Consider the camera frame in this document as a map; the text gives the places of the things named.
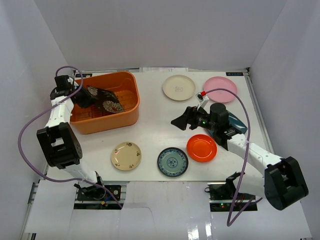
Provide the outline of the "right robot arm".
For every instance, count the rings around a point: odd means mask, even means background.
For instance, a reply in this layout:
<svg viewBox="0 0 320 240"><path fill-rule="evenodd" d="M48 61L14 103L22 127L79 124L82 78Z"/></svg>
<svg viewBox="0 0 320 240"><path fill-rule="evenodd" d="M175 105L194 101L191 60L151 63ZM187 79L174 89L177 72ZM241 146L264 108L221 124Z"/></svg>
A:
<svg viewBox="0 0 320 240"><path fill-rule="evenodd" d="M227 177L224 188L229 198L236 200L246 193L266 198L281 211L309 194L298 161L291 156L280 157L250 143L246 135L230 124L229 112L224 104L212 104L210 112L202 107L188 106L171 124L183 131L197 127L211 131L219 146L246 160L261 173L261 178L241 177L239 172Z"/></svg>

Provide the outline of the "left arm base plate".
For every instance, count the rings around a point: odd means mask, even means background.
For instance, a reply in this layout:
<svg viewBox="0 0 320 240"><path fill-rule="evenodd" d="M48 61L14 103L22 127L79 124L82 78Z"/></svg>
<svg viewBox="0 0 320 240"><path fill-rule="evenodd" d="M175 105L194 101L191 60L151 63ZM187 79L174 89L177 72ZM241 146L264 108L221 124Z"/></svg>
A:
<svg viewBox="0 0 320 240"><path fill-rule="evenodd" d="M91 197L78 190L73 208L75 210L120 210L126 197L125 187L119 184L107 184L104 187L113 194L121 206L116 203L107 191L103 190L98 197Z"/></svg>

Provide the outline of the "dark teal plate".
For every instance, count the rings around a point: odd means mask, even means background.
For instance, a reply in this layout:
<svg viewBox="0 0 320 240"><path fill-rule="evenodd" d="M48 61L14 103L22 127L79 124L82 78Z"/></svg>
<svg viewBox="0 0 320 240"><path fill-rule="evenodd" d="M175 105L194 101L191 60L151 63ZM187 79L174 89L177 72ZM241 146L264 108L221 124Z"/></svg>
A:
<svg viewBox="0 0 320 240"><path fill-rule="evenodd" d="M227 110L211 112L209 115L212 122L212 130L206 129L206 131L212 139L214 138L214 133L217 133L218 130L234 128L241 134L245 134L248 130L248 127L239 118Z"/></svg>

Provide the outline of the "pink round plate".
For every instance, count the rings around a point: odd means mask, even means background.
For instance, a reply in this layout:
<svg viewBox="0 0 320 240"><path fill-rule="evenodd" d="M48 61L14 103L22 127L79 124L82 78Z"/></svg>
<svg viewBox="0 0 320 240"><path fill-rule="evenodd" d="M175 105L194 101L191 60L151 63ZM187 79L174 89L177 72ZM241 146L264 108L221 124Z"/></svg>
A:
<svg viewBox="0 0 320 240"><path fill-rule="evenodd" d="M203 90L207 93L208 98L216 103L229 103L235 100L234 94L238 94L236 84L230 79L222 76L209 78L203 85Z"/></svg>

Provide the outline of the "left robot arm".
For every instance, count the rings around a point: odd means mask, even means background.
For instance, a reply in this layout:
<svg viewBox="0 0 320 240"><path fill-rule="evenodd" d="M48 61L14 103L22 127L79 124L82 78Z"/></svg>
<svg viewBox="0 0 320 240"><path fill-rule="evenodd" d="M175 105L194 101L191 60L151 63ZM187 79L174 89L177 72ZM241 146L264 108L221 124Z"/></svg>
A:
<svg viewBox="0 0 320 240"><path fill-rule="evenodd" d="M48 165L79 179L74 186L85 196L100 200L106 195L99 174L82 161L83 151L71 126L75 104L90 107L95 98L68 75L54 78L56 87L50 93L52 110L44 128L36 133Z"/></svg>

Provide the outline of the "blue white patterned plate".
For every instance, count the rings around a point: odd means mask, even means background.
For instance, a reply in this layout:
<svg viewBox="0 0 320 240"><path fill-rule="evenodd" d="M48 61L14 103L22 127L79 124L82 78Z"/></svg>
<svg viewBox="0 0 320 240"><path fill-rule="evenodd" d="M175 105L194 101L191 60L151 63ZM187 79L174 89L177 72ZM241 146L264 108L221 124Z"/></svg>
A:
<svg viewBox="0 0 320 240"><path fill-rule="evenodd" d="M182 176L189 167L189 159L186 153L177 147L163 149L157 157L159 171L169 178Z"/></svg>

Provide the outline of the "orange plastic bin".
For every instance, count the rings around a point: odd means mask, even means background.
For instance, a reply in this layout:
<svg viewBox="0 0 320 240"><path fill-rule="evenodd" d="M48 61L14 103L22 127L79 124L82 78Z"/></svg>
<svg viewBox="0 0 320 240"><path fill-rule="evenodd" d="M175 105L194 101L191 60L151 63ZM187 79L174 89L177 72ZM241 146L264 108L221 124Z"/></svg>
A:
<svg viewBox="0 0 320 240"><path fill-rule="evenodd" d="M124 108L120 113L101 111L95 105L72 110L70 124L81 134L92 134L133 125L139 118L140 96L135 76L127 71L113 72L83 79L84 87L96 87L115 93Z"/></svg>

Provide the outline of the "orange round plate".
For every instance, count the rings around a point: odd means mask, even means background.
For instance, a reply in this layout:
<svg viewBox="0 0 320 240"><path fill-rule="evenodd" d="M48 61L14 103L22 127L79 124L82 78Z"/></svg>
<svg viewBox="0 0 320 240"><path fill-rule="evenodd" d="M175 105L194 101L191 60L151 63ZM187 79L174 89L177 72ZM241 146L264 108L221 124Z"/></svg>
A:
<svg viewBox="0 0 320 240"><path fill-rule="evenodd" d="M188 155L199 163L212 161L218 153L216 142L205 134L192 136L186 144L186 149Z"/></svg>

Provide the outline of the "black floral square plate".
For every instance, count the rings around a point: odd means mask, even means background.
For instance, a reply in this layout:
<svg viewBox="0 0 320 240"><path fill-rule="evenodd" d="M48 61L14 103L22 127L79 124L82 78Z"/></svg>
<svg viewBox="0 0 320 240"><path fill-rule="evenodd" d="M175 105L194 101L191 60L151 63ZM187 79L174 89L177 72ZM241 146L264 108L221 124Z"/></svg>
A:
<svg viewBox="0 0 320 240"><path fill-rule="evenodd" d="M110 114L118 114L124 112L124 107L121 105L119 99L113 91L106 89L88 86L88 92L96 98L95 106L103 111Z"/></svg>

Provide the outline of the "beige floral round plate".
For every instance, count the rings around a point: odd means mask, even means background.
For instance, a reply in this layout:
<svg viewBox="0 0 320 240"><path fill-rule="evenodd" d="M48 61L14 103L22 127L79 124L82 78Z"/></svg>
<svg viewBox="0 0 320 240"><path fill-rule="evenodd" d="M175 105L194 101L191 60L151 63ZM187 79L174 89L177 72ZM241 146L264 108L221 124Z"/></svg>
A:
<svg viewBox="0 0 320 240"><path fill-rule="evenodd" d="M133 142L118 144L111 154L111 162L120 171L130 171L136 168L142 159L142 152Z"/></svg>

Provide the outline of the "cream round plate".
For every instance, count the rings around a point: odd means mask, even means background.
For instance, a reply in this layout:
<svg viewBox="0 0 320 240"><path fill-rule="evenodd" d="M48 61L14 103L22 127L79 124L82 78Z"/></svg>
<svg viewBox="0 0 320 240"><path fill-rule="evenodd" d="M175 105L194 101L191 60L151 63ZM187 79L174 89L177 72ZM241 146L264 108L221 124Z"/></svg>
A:
<svg viewBox="0 0 320 240"><path fill-rule="evenodd" d="M185 75L172 75L162 84L164 94L174 101L186 101L190 99L196 91L194 81Z"/></svg>

